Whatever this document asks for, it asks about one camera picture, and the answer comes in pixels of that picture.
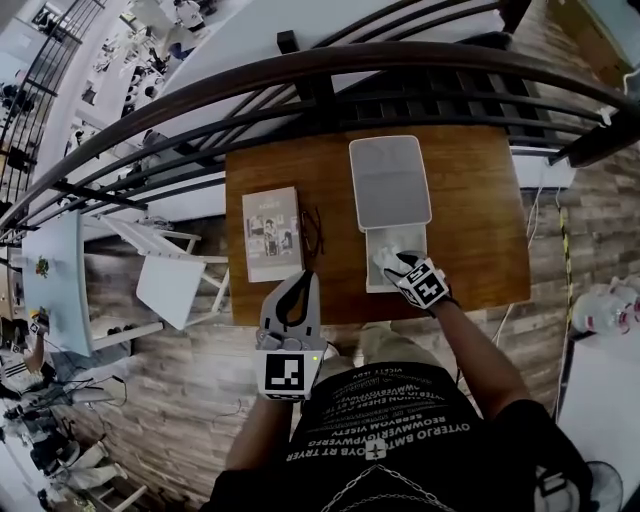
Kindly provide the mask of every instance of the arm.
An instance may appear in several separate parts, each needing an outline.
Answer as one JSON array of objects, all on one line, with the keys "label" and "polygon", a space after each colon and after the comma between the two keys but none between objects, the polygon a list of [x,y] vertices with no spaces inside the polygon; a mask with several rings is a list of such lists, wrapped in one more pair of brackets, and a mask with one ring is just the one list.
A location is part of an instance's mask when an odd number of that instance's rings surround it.
[{"label": "arm", "polygon": [[227,455],[226,469],[257,469],[284,460],[293,404],[258,396]]},{"label": "arm", "polygon": [[455,304],[431,307],[482,414],[495,418],[511,402],[531,399],[520,372]]},{"label": "arm", "polygon": [[39,372],[44,364],[44,337],[40,332],[36,336],[36,348],[33,354],[24,358],[24,364],[31,373]]}]

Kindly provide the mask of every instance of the book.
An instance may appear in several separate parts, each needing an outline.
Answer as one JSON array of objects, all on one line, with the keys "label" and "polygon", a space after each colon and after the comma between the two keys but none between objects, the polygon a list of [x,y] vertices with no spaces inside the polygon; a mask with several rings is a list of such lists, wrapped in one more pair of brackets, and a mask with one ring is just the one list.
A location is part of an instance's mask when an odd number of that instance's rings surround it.
[{"label": "book", "polygon": [[294,187],[242,196],[250,283],[282,281],[304,268]]}]

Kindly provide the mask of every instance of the wrist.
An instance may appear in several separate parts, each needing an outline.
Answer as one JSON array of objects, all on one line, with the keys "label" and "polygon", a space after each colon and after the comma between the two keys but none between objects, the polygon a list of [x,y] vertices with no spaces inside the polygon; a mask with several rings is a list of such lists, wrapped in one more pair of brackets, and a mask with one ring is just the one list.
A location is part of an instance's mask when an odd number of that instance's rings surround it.
[{"label": "wrist", "polygon": [[457,302],[453,302],[450,300],[441,300],[436,302],[433,306],[431,306],[431,311],[436,317],[439,317],[442,314],[445,314],[447,311],[459,310],[460,306],[458,306]]}]

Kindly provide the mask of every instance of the wooden table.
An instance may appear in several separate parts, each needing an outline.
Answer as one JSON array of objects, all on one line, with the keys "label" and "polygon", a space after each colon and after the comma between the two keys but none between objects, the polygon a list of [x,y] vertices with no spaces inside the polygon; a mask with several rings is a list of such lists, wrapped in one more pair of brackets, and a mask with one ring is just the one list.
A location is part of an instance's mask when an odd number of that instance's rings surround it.
[{"label": "wooden table", "polygon": [[318,273],[322,323],[421,316],[400,294],[367,294],[365,236],[358,230],[349,142],[415,135],[420,141],[433,220],[429,256],[467,310],[529,299],[525,219],[504,130],[485,126],[416,126],[308,137],[227,155],[226,194],[234,322],[257,325],[277,282],[247,280],[242,196],[295,186],[300,211],[318,207],[325,254],[305,255]]}]

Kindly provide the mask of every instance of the black cable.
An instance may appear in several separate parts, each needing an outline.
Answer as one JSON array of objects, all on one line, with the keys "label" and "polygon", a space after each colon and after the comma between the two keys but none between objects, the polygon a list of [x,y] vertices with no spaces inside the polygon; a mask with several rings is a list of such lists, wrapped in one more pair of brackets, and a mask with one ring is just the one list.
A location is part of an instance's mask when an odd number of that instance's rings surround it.
[{"label": "black cable", "polygon": [[109,400],[101,400],[101,401],[106,403],[107,405],[111,405],[113,407],[118,407],[118,408],[122,407],[124,404],[127,403],[127,400],[129,399],[129,391],[127,389],[127,383],[124,380],[122,380],[120,377],[116,376],[116,375],[111,375],[111,376],[107,377],[106,379],[102,379],[102,380],[99,380],[97,382],[92,382],[90,385],[87,385],[82,389],[93,388],[96,384],[102,384],[103,382],[106,382],[109,379],[113,379],[113,380],[119,382],[120,384],[122,384],[124,386],[124,400],[123,400],[123,402],[121,404],[112,404],[112,403],[110,403]]},{"label": "black cable", "polygon": [[242,400],[240,400],[238,398],[238,410],[236,412],[231,412],[231,413],[226,413],[226,414],[218,414],[217,416],[214,416],[214,418],[211,420],[211,426],[215,425],[216,420],[218,418],[224,418],[226,416],[236,416],[236,415],[240,414],[241,411],[242,411]]},{"label": "black cable", "polygon": [[43,339],[45,342],[47,342],[49,345],[51,345],[53,348],[55,348],[58,352],[62,353],[62,354],[64,355],[64,357],[67,359],[67,361],[69,362],[69,364],[70,364],[71,366],[73,366],[73,369],[74,369],[74,370],[76,370],[76,371],[78,371],[78,373],[79,373],[79,370],[83,370],[83,371],[87,371],[87,370],[88,370],[88,368],[85,368],[84,366],[78,366],[78,365],[76,365],[76,364],[71,360],[71,358],[69,357],[69,354],[67,354],[67,351],[66,351],[66,350],[62,350],[60,347],[58,347],[58,345],[56,345],[55,343],[50,342],[50,341],[49,341],[48,339],[46,339],[44,336],[42,337],[42,339]]},{"label": "black cable", "polygon": [[[107,438],[112,444],[115,444],[113,440],[109,437],[109,434],[107,432],[107,423],[102,419],[102,416],[100,416],[100,413],[98,412],[98,410],[93,406],[93,404],[87,404],[87,407],[90,411],[93,411],[96,413],[96,416],[98,416],[98,419],[100,420],[100,424],[102,425],[102,436],[100,437],[99,441],[102,441],[104,438]],[[109,430],[113,430],[113,427],[111,425],[109,425]]]},{"label": "black cable", "polygon": [[34,408],[33,410],[34,410],[34,411],[40,411],[40,410],[42,410],[42,409],[49,409],[49,408],[51,408],[51,404],[53,404],[53,402],[54,402],[55,400],[57,400],[58,398],[60,398],[60,397],[61,397],[61,396],[63,396],[63,395],[67,395],[67,394],[71,394],[71,393],[73,393],[73,392],[74,392],[74,391],[76,391],[78,388],[80,388],[80,386],[81,386],[81,385],[82,385],[82,382],[80,382],[79,384],[76,384],[76,387],[75,387],[75,388],[73,388],[71,391],[66,391],[66,390],[63,388],[62,390],[60,390],[60,392],[59,392],[57,395],[55,395],[54,397],[50,398],[50,399],[47,401],[47,403],[46,403],[45,405],[37,405],[37,406],[35,406],[35,408]]}]

